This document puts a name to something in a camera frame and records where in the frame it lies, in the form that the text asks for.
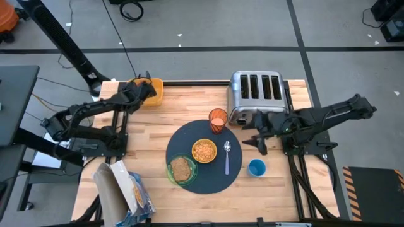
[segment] round placemat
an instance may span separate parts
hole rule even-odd
[[[167,146],[165,160],[166,162],[170,161],[176,154],[189,154],[192,156],[192,145],[199,139],[213,141],[217,147],[217,156],[210,163],[197,162],[198,175],[194,182],[182,186],[182,188],[198,194],[220,192],[233,183],[241,169],[240,143],[228,128],[225,127],[221,134],[214,135],[207,120],[196,120],[187,123],[172,135]],[[223,149],[226,141],[229,141],[231,145],[231,150],[229,151],[230,172],[228,175],[225,174],[226,151]]]

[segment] black mat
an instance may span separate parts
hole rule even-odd
[[[171,137],[167,146],[165,160],[169,162],[176,154],[189,154],[192,156],[192,145],[199,139],[212,140],[217,147],[217,156],[210,163],[197,162],[198,175],[196,179],[191,184],[183,186],[183,188],[198,194],[220,192],[233,183],[241,169],[241,147],[236,136],[228,128],[225,127],[221,134],[214,135],[207,120],[196,120],[182,126]],[[225,141],[229,141],[231,144],[229,175],[225,175],[226,151],[223,149]]]
[[[404,224],[404,184],[403,178],[394,170],[378,168],[349,167],[350,175],[344,172],[346,182],[355,190],[351,192],[351,208],[360,211],[353,216],[362,221]]]

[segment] spoon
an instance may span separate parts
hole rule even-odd
[[[229,174],[229,151],[230,151],[230,142],[226,141],[224,145],[224,149],[226,151],[226,169],[225,174]]]

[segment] toaster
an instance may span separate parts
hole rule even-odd
[[[227,87],[229,123],[250,123],[258,111],[288,112],[282,75],[273,71],[237,71]]]

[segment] small blue cup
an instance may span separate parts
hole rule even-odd
[[[266,165],[262,160],[254,159],[248,164],[248,173],[253,177],[260,177],[264,175],[266,171]]]

